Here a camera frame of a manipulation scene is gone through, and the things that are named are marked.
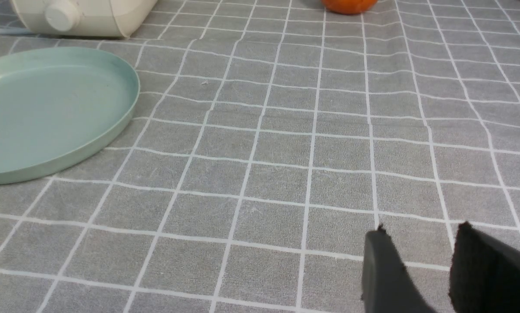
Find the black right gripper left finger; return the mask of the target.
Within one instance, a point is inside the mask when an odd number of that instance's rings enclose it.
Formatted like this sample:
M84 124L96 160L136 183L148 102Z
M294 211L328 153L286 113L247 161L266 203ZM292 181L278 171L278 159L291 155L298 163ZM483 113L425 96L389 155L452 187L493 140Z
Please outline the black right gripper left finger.
M361 300L366 313L434 313L383 225L365 234Z

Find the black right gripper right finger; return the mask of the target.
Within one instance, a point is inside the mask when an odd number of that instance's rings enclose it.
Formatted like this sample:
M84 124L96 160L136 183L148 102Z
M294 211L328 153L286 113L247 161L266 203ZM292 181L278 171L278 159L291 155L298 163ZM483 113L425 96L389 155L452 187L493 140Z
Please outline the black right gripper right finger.
M520 313L520 251L469 222L460 224L449 298L457 313Z

